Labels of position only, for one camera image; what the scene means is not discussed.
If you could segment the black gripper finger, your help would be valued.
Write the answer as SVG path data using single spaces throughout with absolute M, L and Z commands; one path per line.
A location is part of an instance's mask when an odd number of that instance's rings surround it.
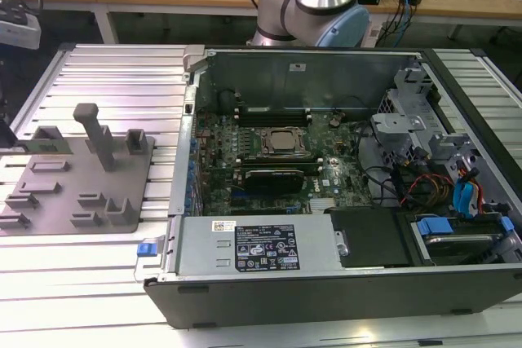
M 17 138 L 11 127 L 3 120 L 0 120 L 0 148 L 2 151 L 10 151 L 17 143 Z

